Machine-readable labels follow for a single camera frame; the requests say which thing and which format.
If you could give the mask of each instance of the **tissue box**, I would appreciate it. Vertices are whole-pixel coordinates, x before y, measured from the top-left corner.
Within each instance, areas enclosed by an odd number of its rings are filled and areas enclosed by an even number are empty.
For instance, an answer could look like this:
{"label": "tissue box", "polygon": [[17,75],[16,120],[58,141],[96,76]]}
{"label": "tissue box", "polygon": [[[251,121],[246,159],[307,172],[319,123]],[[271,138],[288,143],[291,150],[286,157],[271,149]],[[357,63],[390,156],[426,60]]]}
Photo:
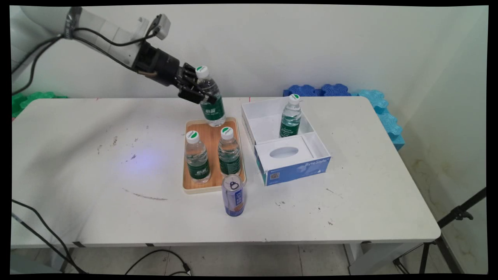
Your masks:
{"label": "tissue box", "polygon": [[297,135],[280,138],[285,97],[242,104],[244,128],[265,185],[323,173],[329,152],[302,112]]}

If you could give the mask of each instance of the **blue can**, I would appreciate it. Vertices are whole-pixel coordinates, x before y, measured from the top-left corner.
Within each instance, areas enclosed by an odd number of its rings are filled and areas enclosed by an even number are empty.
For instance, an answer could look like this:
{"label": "blue can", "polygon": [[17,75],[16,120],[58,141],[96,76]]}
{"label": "blue can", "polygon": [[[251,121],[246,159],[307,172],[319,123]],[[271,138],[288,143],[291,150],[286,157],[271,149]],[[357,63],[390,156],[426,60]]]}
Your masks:
{"label": "blue can", "polygon": [[244,211],[244,189],[242,179],[235,174],[227,175],[221,184],[225,211],[237,217]]}

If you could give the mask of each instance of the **floor tile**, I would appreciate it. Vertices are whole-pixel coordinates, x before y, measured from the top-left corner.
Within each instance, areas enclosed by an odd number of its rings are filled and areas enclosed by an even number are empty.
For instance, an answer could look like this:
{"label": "floor tile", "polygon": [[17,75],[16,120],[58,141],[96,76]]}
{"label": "floor tile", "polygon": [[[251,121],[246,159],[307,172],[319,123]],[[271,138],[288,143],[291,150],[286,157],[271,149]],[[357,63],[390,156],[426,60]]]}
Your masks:
{"label": "floor tile", "polygon": [[13,249],[10,251],[12,254],[23,256],[30,261],[34,261],[40,249]]}
{"label": "floor tile", "polygon": [[[59,250],[63,255],[66,255],[64,253],[64,249],[63,248],[60,248]],[[45,266],[48,266],[48,267],[51,267],[51,263],[52,263],[52,254],[55,254],[52,253],[53,250],[50,249],[50,248],[43,248],[43,249],[40,249],[40,253],[36,256],[36,259],[35,259],[35,262],[39,263],[39,264],[43,264]]]}
{"label": "floor tile", "polygon": [[441,254],[441,251],[439,250],[437,245],[431,245],[429,247],[428,259],[430,259],[431,262],[434,264],[438,273],[451,273],[451,270],[448,267],[446,261],[444,260],[444,257]]}
{"label": "floor tile", "polygon": [[[301,276],[297,245],[223,245],[171,247],[195,276]],[[182,271],[170,255],[166,275]]]}
{"label": "floor tile", "polygon": [[387,275],[387,274],[400,274],[396,266],[393,263],[389,263],[384,267],[378,269],[376,272],[372,273],[372,275]]}
{"label": "floor tile", "polygon": [[[119,274],[125,272],[145,254],[168,247],[129,247],[129,248],[75,248],[72,257],[83,270],[92,274]],[[138,263],[130,275],[164,275],[169,253],[157,252]],[[66,273],[77,273],[68,265]]]}
{"label": "floor tile", "polygon": [[349,275],[342,244],[299,245],[304,276]]}
{"label": "floor tile", "polygon": [[[405,266],[405,268],[410,272],[411,274],[417,274],[418,270],[420,269],[420,261],[422,260],[422,251],[423,251],[423,245],[418,247],[417,249],[411,251],[410,253],[406,254],[405,256],[401,257],[399,260],[400,262]],[[427,258],[427,264],[425,266],[425,273],[438,273],[438,270],[436,269],[436,266],[432,262],[431,257],[429,256]]]}

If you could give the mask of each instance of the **water bottle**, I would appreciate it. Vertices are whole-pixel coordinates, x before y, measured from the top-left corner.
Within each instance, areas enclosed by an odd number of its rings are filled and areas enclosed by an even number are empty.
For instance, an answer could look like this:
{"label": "water bottle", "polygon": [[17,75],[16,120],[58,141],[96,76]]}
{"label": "water bottle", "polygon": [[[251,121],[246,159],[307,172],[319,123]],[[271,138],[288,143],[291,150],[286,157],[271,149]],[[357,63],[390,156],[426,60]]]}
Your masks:
{"label": "water bottle", "polygon": [[201,142],[197,131],[189,131],[185,137],[187,139],[185,159],[190,177],[194,183],[204,184],[211,178],[206,146]]}
{"label": "water bottle", "polygon": [[229,127],[221,129],[221,139],[218,143],[218,158],[223,176],[241,173],[241,158],[239,144],[234,138],[234,130]]}
{"label": "water bottle", "polygon": [[280,123],[280,137],[296,135],[301,123],[301,108],[299,107],[301,98],[297,94],[289,95],[289,103],[285,106]]}
{"label": "water bottle", "polygon": [[200,104],[204,117],[208,120],[208,124],[212,127],[219,127],[225,123],[226,119],[220,89],[216,85],[215,80],[209,76],[207,66],[197,67],[195,69],[195,74],[199,87],[217,98],[215,104],[211,104],[207,101],[201,101]]}

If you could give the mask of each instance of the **tripod stand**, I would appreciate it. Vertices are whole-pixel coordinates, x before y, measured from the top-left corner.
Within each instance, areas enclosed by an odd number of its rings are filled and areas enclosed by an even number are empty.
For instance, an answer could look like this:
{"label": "tripod stand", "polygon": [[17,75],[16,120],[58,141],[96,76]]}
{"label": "tripod stand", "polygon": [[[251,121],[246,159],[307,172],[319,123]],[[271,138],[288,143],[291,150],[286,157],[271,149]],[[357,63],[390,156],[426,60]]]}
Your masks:
{"label": "tripod stand", "polygon": [[[455,207],[451,212],[444,216],[441,220],[437,222],[438,226],[440,229],[444,228],[447,226],[449,223],[453,222],[454,220],[463,220],[464,218],[468,218],[469,220],[473,220],[474,218],[472,215],[467,212],[469,208],[477,204],[479,201],[483,200],[486,197],[486,187],[476,193],[474,196],[469,198],[467,201],[465,201],[462,205],[459,205]],[[450,250],[446,246],[446,243],[443,240],[443,237],[440,236],[436,240],[432,242],[426,242],[424,243],[424,248],[422,251],[422,260],[420,261],[420,269],[418,271],[419,274],[424,274],[425,273],[425,266],[427,265],[427,257],[429,256],[429,246],[431,244],[435,244],[438,246],[439,250],[441,251],[441,254],[443,255],[444,260],[448,264],[448,267],[451,271],[451,273],[458,273],[461,274],[463,273],[461,269],[459,268],[456,260],[453,258],[453,256],[450,253]],[[406,270],[406,268],[401,264],[399,261],[399,258],[395,259],[393,261],[394,265],[397,266],[404,274],[408,274],[409,272]]]}

